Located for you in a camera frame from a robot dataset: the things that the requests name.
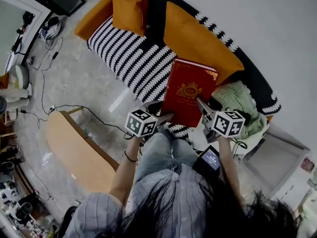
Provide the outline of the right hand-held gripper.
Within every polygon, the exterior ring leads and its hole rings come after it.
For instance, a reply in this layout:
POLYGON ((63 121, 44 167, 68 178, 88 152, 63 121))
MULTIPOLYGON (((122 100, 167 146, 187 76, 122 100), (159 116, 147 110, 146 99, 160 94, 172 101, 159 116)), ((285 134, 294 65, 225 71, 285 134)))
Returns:
POLYGON ((200 98, 196 103, 203 114, 203 132, 207 143, 215 141, 216 136, 232 138, 241 133, 245 118, 237 111, 221 111, 222 104, 216 99, 209 100, 209 106, 200 98))

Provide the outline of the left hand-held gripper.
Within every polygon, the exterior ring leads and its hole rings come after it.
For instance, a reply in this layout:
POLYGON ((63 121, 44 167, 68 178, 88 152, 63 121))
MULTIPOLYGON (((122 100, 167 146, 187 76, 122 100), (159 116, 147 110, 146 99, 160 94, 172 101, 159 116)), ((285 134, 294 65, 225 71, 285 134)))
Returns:
POLYGON ((145 143, 157 132, 159 126, 169 122, 174 116, 173 113, 159 116, 161 109, 162 101, 147 102, 134 108, 127 115, 127 132, 140 138, 141 142, 145 143))

